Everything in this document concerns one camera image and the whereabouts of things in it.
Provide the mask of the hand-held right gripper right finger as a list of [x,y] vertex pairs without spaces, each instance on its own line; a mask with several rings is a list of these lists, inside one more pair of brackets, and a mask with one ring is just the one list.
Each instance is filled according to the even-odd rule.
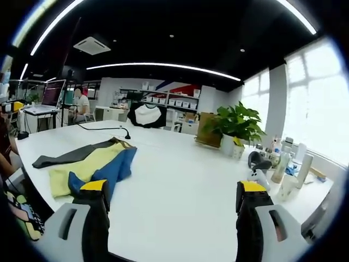
[[237,183],[236,213],[236,261],[298,261],[309,248],[301,224],[256,182]]

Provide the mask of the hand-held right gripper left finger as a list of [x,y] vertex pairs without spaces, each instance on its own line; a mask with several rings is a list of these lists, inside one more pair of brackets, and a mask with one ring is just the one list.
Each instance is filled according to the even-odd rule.
[[47,261],[109,261],[108,181],[84,184],[46,222],[35,248]]

